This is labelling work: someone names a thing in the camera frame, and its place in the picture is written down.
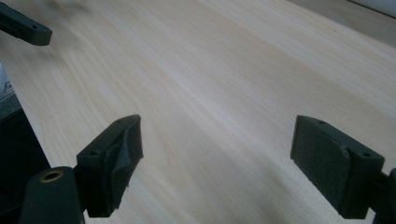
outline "wood grain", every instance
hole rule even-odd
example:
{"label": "wood grain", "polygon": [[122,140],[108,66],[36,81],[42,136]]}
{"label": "wood grain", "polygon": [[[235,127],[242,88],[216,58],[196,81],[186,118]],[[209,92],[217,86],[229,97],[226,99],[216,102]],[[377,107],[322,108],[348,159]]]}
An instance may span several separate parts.
{"label": "wood grain", "polygon": [[142,117],[120,210],[88,223],[343,220],[290,160],[295,118],[324,119],[396,166],[396,21],[340,0],[6,1],[53,30],[0,34],[52,166]]}

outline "black clamp jaw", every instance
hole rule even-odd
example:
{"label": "black clamp jaw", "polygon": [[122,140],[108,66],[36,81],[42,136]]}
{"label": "black clamp jaw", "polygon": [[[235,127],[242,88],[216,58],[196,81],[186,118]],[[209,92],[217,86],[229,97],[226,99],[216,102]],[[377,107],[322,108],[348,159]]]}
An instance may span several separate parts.
{"label": "black clamp jaw", "polygon": [[396,169],[381,172],[384,157],[332,125],[298,116],[291,158],[343,218],[396,223]]}
{"label": "black clamp jaw", "polygon": [[3,2],[0,2],[0,30],[36,46],[47,46],[52,36],[49,28]]}
{"label": "black clamp jaw", "polygon": [[74,169],[56,167],[29,180],[19,223],[85,223],[85,209],[110,217],[142,158],[140,117],[118,119],[77,155]]}

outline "wooden surface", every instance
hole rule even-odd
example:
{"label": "wooden surface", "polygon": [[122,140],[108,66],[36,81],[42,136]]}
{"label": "wooden surface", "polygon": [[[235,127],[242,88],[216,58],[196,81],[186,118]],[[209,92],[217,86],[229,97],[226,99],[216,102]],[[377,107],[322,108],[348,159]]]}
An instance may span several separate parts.
{"label": "wooden surface", "polygon": [[340,0],[9,0],[53,30],[0,34],[0,62],[52,166],[142,117],[120,210],[88,223],[343,220],[290,159],[324,119],[396,167],[396,20]]}

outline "black plastic arm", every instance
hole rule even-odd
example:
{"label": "black plastic arm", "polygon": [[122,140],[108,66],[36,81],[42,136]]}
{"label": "black plastic arm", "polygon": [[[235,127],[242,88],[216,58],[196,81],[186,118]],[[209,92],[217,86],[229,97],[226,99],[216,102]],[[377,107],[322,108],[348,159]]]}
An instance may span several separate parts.
{"label": "black plastic arm", "polygon": [[36,46],[47,46],[52,36],[49,28],[2,2],[0,2],[0,30]]}
{"label": "black plastic arm", "polygon": [[20,224],[81,224],[85,209],[110,217],[143,158],[140,117],[116,120],[77,158],[74,169],[55,167],[29,180]]}
{"label": "black plastic arm", "polygon": [[298,116],[291,158],[343,218],[396,223],[396,171],[381,172],[384,157],[332,125]]}

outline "dark gray plastic part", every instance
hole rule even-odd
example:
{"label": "dark gray plastic part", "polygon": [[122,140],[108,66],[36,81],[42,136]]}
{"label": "dark gray plastic part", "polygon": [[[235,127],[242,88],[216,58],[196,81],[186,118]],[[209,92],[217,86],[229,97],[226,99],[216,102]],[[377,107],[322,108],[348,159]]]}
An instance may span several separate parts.
{"label": "dark gray plastic part", "polygon": [[143,158],[140,117],[118,119],[77,155],[76,175],[90,217],[119,208],[132,173]]}
{"label": "dark gray plastic part", "polygon": [[29,180],[19,223],[85,223],[72,168],[48,169]]}
{"label": "dark gray plastic part", "polygon": [[381,155],[322,120],[298,116],[291,158],[342,217],[366,217]]}
{"label": "dark gray plastic part", "polygon": [[0,30],[36,46],[47,46],[52,37],[49,28],[2,2],[0,2]]}

